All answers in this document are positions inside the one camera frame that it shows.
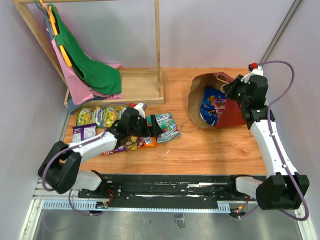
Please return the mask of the purple Fox's candy bag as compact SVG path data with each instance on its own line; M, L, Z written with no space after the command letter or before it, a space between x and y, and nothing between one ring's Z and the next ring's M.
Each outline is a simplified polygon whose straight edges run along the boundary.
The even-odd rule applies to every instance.
M124 145L122 145L122 146L117 147L117 148L115 148L113 150L104 151L104 152L101 153L101 155L102 156L108 156L108 155L115 154L115 153L121 153L121 152L124 152L126 150L127 150L127 148Z

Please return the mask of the red brown paper bag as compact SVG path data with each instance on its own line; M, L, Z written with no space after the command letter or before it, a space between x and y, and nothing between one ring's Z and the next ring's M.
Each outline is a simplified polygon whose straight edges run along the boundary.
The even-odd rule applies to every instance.
M188 94L188 119L197 129L225 129L245 125L235 100L228 99L223 87L233 79L224 72L197 75Z

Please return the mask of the purple snack bag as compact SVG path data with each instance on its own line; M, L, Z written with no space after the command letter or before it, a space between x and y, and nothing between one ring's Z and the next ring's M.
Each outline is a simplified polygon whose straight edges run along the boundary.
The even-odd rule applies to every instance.
M74 126L72 128L72 143L78 143L96 136L96 127L95 123Z

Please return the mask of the pink shirt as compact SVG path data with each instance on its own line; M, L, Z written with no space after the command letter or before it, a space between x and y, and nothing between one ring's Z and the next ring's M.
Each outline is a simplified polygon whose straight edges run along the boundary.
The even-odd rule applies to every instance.
M113 95L103 94L98 91L93 90L85 82L83 82L78 75L75 73L72 67L67 66L62 53L60 52L58 45L54 39L51 40L51 44L56 53L58 62L60 64L63 76L67 83L69 93L72 97L73 103L75 105L83 104L88 100L92 100L94 97L102 97L107 100L117 100L122 99L122 93L115 93Z

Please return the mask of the teal mint Fox's candy bag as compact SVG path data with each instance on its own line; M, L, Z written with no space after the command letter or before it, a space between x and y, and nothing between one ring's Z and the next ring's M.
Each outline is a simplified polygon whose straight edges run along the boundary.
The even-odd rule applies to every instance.
M152 140L156 140L157 144L169 142L181 136L178 130L176 122L173 119L172 113L156 114L155 119L163 133L157 137L152 137Z

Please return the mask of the blue snack pack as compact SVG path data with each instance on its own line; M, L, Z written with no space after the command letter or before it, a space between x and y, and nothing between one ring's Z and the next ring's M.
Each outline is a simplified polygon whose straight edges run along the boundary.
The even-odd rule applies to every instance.
M200 104L200 116L210 126L216 126L225 110L227 98L223 92L207 86Z

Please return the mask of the blue grey cloth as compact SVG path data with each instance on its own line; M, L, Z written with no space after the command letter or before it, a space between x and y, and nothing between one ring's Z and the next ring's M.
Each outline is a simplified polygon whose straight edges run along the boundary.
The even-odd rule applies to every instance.
M83 103L80 103L80 104L75 104L73 99L70 98L67 102L67 109L68 109L68 113L70 115L73 115L74 112L79 109L81 106L83 105Z

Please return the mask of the orange Fox's candy bag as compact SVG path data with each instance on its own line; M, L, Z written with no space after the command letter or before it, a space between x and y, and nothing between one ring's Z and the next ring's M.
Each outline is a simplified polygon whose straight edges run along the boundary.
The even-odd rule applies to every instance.
M131 136L128 141L124 144L125 148L130 151L143 149L143 148L154 148L157 146L156 137L141 137Z

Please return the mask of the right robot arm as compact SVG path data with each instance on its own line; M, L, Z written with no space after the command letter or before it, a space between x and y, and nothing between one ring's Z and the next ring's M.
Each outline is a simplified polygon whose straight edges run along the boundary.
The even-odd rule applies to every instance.
M248 175L231 176L226 188L232 200L244 194L256 199L262 210L297 210L304 206L310 182L298 173L280 141L273 114L268 110L266 94L268 80L258 74L238 75L223 87L226 97L237 102L248 130L254 136L266 169L266 179L257 180Z

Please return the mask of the wooden clothes rack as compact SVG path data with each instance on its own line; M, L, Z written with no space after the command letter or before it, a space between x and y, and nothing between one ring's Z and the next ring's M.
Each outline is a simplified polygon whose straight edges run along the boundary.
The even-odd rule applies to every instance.
M51 64L66 84L56 53L52 44L46 38L27 4L34 3L33 0L14 0L13 4L17 11L35 36L36 40L47 55ZM122 68L122 99L123 103L140 103L160 105L165 102L164 77L161 70L161 41L160 41L160 2L154 1L155 16L155 46L156 46L156 68Z

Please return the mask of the green shirt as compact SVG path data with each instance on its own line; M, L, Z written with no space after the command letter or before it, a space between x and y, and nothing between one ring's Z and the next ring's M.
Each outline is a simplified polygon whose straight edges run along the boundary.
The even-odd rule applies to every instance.
M93 90L105 95L120 94L122 92L122 78L120 71L103 62L89 58L78 43L75 36L65 25L58 9L52 3L52 13L58 28L55 41L67 53L71 66L77 75Z

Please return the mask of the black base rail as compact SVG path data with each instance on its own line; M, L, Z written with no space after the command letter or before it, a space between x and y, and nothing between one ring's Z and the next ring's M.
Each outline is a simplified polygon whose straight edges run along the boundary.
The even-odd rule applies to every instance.
M255 205L252 196L231 192L230 175L103 174L100 189L79 189L80 199L113 197L112 210L230 212Z

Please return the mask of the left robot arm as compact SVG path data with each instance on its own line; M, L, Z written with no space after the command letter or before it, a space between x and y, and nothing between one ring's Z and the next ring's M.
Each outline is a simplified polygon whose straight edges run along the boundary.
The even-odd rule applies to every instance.
M96 198L107 193L107 185L100 173L81 171L80 165L87 160L106 151L112 151L134 137L158 137L163 133L156 117L150 116L150 122L145 115L146 105L139 103L134 107L126 107L121 118L102 133L82 140L66 144L57 141L38 169L43 188L58 194L64 194L72 189L88 190Z

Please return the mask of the green Fox's candy bag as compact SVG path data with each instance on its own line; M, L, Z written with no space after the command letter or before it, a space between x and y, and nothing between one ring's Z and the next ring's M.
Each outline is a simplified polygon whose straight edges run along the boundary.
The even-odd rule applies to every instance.
M104 109L96 106L93 108L82 107L76 117L76 126L84 126L89 124L96 124L98 128L103 125Z
M125 107L106 107L103 110L102 123L109 128L113 123L119 120Z

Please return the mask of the grey hanger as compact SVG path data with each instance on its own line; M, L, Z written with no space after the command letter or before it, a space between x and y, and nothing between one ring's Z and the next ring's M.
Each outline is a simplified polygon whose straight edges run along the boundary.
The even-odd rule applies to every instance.
M44 15L44 20L49 32L50 39L55 39L55 36L58 34L58 30L56 27L56 19L52 12L52 7L45 5L42 0L34 0L33 2Z

